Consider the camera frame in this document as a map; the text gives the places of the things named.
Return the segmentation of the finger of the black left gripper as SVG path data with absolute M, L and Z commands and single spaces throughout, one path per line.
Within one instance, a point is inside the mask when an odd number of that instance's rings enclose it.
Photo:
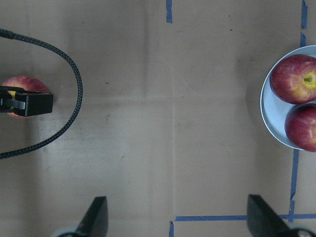
M 53 109 L 53 94 L 27 91 L 20 87 L 0 87 L 0 112 L 21 117 L 49 114 Z

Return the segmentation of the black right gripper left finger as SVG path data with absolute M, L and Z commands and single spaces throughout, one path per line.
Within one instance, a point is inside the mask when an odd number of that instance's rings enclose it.
M 108 232 L 107 197 L 95 197 L 75 230 L 76 237 L 106 237 Z

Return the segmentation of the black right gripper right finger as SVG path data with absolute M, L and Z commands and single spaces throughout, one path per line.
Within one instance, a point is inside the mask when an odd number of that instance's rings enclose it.
M 247 227 L 253 237 L 298 237 L 300 231 L 289 228 L 260 195 L 248 195 Z

